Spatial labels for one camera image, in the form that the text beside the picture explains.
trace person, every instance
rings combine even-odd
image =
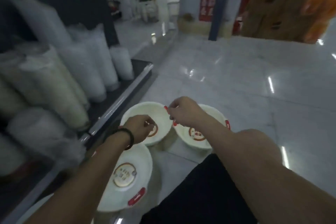
[[[336,199],[284,167],[279,148],[264,133],[234,133],[188,97],[175,99],[168,112],[170,119],[201,132],[215,153],[146,213],[141,224],[335,222]],[[136,115],[124,128],[140,143],[153,126],[149,116]],[[109,136],[26,223],[89,224],[130,137],[126,131]]]

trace person's left hand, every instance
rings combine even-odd
[[[129,129],[134,136],[134,144],[141,143],[148,137],[153,130],[155,122],[148,115],[136,115],[128,118],[123,125],[124,128]]]

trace black pants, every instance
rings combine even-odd
[[[243,223],[257,220],[216,154],[209,155],[141,224]]]

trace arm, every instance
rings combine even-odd
[[[335,222],[336,199],[260,154],[253,138],[231,132],[187,97],[176,99],[168,111],[171,119],[207,138],[260,223]]]
[[[147,115],[137,115],[128,119],[125,128],[139,143],[153,129],[153,120]],[[108,137],[88,162],[80,167],[78,173],[69,179],[26,224],[90,224],[112,175],[114,167],[124,149],[129,145],[129,135],[118,132]]]

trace tile floor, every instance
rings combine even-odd
[[[232,130],[265,132],[284,146],[290,169],[336,197],[335,37],[335,21],[316,45],[245,37],[211,42],[179,33],[164,59],[154,62],[157,78],[141,101],[168,105],[185,95],[211,105]],[[123,224],[138,223],[209,154],[190,149],[174,131],[150,150],[157,182],[149,198],[156,199],[121,212]]]

